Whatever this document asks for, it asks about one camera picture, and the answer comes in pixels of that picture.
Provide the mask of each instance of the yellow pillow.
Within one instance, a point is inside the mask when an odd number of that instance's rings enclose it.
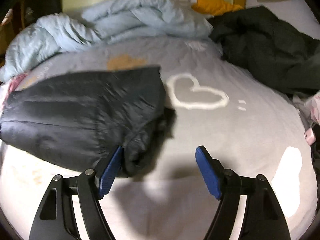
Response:
[[[240,5],[231,4],[224,0],[197,0],[192,8],[196,12],[215,16],[243,9]]]

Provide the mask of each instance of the pink object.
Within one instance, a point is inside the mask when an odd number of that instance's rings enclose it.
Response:
[[[310,146],[314,144],[314,142],[316,141],[316,136],[313,133],[312,128],[309,128],[308,130],[306,130],[306,132],[304,133],[304,137],[306,138],[306,141]]]
[[[320,92],[307,99],[305,106],[310,111],[311,120],[320,123]]]
[[[27,76],[27,73],[20,74],[14,78],[11,79],[7,94],[5,95],[4,101],[2,102],[2,107],[4,107],[4,104],[6,103],[9,95],[12,93],[12,91],[15,91],[15,89],[18,87],[18,85],[21,83],[21,81]]]

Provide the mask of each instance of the bed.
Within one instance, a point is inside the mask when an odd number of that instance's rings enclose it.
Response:
[[[160,65],[167,105],[176,110],[172,138],[148,172],[117,178],[100,205],[116,239],[202,239],[216,201],[198,171],[194,152],[204,145],[225,168],[242,176],[264,174],[299,239],[316,215],[317,183],[310,147],[298,111],[289,99],[256,81],[248,71],[221,60],[212,41],[140,37],[58,54],[34,68],[23,90],[65,73]],[[1,87],[4,97],[6,85]],[[12,146],[3,146],[0,205],[27,240],[41,198],[56,174],[79,175]],[[73,198],[81,239],[88,236],[77,197]],[[232,240],[238,239],[245,207],[241,198]]]

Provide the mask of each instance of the white heart shape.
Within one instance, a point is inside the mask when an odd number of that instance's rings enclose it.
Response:
[[[191,92],[201,92],[201,91],[209,92],[214,95],[220,96],[221,99],[213,103],[181,102],[180,100],[177,99],[174,92],[175,82],[181,78],[189,78],[192,80],[193,87],[190,89]],[[167,80],[167,87],[168,87],[168,94],[169,94],[171,103],[175,107],[182,107],[188,110],[191,110],[191,109],[214,110],[217,108],[226,107],[229,103],[229,97],[225,92],[212,87],[200,86],[199,81],[190,73],[181,73],[178,75],[171,76]]]

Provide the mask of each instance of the light blue comforter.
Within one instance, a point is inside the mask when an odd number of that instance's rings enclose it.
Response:
[[[191,8],[172,0],[106,0],[81,12],[78,20],[60,13],[41,17],[9,45],[0,81],[26,72],[59,52],[139,36],[207,38],[212,26]]]

